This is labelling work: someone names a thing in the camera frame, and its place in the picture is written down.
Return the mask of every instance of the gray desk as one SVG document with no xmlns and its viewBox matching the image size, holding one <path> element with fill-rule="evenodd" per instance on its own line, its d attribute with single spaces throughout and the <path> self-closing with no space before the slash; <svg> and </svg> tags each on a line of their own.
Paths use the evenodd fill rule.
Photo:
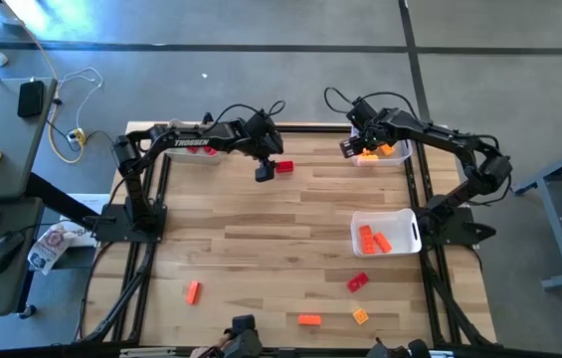
<svg viewBox="0 0 562 358">
<path fill-rule="evenodd" d="M 38 198 L 26 198 L 0 203 L 0 236 L 7 231 L 18 230 L 29 225 L 35 225 L 42 217 L 42 201 Z M 9 267 L 0 273 L 0 315 L 15 311 L 22 311 L 26 305 L 25 294 L 20 294 L 25 287 L 27 278 L 26 255 L 33 245 L 35 228 L 23 232 L 25 242 Z"/>
<path fill-rule="evenodd" d="M 20 85 L 25 82 L 0 82 L 0 199 L 19 198 L 24 194 L 51 105 L 50 100 L 45 100 L 42 115 L 20 118 L 17 103 Z M 57 83 L 50 79 L 43 82 L 45 98 L 52 98 Z"/>
</svg>

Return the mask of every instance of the gray floor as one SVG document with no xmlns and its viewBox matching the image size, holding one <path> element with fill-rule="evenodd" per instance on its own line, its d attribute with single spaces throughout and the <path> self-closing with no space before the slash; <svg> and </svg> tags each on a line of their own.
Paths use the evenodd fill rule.
<svg viewBox="0 0 562 358">
<path fill-rule="evenodd" d="M 37 5 L 27 10 L 26 4 Z M 42 39 L 52 41 L 404 45 L 395 0 L 13 5 Z M 562 47 L 562 1 L 410 0 L 409 5 L 420 46 Z M 0 26 L 0 41 L 26 37 Z M 0 69 L 1 77 L 49 75 L 36 51 L 5 54 L 10 64 Z M 53 51 L 50 56 L 61 75 L 87 66 L 101 72 L 104 88 L 85 106 L 81 121 L 87 131 L 110 134 L 122 133 L 129 120 L 199 119 L 234 101 L 268 107 L 278 98 L 287 101 L 287 109 L 277 120 L 343 121 L 322 102 L 326 86 L 350 95 L 396 90 L 414 98 L 402 54 Z M 496 135 L 512 157 L 515 180 L 562 157 L 562 56 L 425 55 L 420 63 L 434 121 Z M 80 82 L 63 90 L 66 105 L 57 122 L 62 130 L 75 126 L 88 90 Z M 79 165 L 57 159 L 45 139 L 35 171 L 68 192 L 102 193 L 109 190 L 113 164 L 102 137 L 89 145 Z M 508 197 L 491 208 L 475 208 L 475 215 L 498 229 L 480 251 L 498 341 L 562 352 L 562 289 L 545 293 L 540 286 L 541 279 L 562 273 L 562 262 L 539 198 Z M 0 348 L 68 342 L 85 278 L 80 271 L 37 277 L 31 300 L 42 308 L 40 315 L 25 322 L 1 317 Z"/>
</svg>

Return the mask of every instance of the wooden table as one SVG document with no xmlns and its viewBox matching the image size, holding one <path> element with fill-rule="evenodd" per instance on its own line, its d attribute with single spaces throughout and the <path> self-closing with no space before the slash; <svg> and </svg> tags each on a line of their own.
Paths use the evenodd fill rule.
<svg viewBox="0 0 562 358">
<path fill-rule="evenodd" d="M 127 131 L 153 124 L 130 122 Z M 387 346 L 416 338 L 431 345 L 418 256 L 358 259 L 350 242 L 353 212 L 410 206 L 404 166 L 354 167 L 340 154 L 343 134 L 282 137 L 285 154 L 278 160 L 292 160 L 294 172 L 266 183 L 254 181 L 258 163 L 237 152 L 218 166 L 172 163 L 141 345 L 212 344 L 233 316 L 249 313 L 267 347 L 369 348 L 376 336 Z M 458 185 L 452 154 L 427 148 L 427 157 L 436 193 Z M 119 190 L 115 202 L 124 196 Z M 127 244 L 112 246 L 96 268 L 87 332 L 119 295 L 127 250 Z M 494 341 L 477 259 L 464 248 L 446 247 L 446 253 L 456 300 Z M 361 271 L 370 282 L 350 293 L 345 283 Z M 196 305 L 185 302 L 191 280 L 203 284 Z M 369 315 L 361 326 L 351 315 L 359 307 Z M 299 326 L 297 317 L 305 313 L 321 315 L 322 325 Z M 126 331 L 132 316 L 129 309 Z M 443 308 L 440 317 L 448 337 Z"/>
</svg>

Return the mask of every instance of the orange block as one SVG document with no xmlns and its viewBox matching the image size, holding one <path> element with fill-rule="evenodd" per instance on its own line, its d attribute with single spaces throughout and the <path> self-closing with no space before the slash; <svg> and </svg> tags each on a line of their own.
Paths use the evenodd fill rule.
<svg viewBox="0 0 562 358">
<path fill-rule="evenodd" d="M 389 244 L 389 241 L 384 237 L 384 235 L 382 235 L 382 233 L 376 234 L 373 239 L 376 241 L 383 253 L 387 254 L 391 252 L 391 244 Z"/>
<path fill-rule="evenodd" d="M 373 235 L 371 234 L 371 227 L 368 225 L 361 226 L 359 229 L 360 237 L 362 238 L 362 252 L 365 254 L 375 254 L 376 250 L 373 247 Z"/>
<path fill-rule="evenodd" d="M 199 283 L 199 281 L 190 282 L 190 287 L 188 287 L 188 295 L 185 297 L 185 301 L 188 302 L 188 304 L 194 304 L 197 299 L 197 294 L 199 293 L 200 287 L 201 283 Z"/>
<path fill-rule="evenodd" d="M 391 155 L 393 154 L 393 152 L 395 152 L 396 150 L 389 144 L 385 144 L 380 146 L 380 150 L 382 150 L 382 152 L 384 153 L 384 155 Z"/>
<path fill-rule="evenodd" d="M 360 308 L 357 311 L 353 312 L 353 319 L 356 320 L 358 324 L 362 324 L 369 319 L 367 312 L 364 309 Z"/>
<path fill-rule="evenodd" d="M 298 317 L 298 324 L 302 325 L 320 325 L 322 319 L 318 315 L 301 314 Z"/>
</svg>

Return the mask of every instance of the computer mouse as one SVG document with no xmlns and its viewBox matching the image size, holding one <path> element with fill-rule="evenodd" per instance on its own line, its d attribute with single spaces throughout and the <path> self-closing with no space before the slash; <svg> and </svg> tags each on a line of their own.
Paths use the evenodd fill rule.
<svg viewBox="0 0 562 358">
<path fill-rule="evenodd" d="M 0 237 L 0 273 L 9 266 L 24 244 L 24 235 L 20 232 L 7 232 Z"/>
</svg>

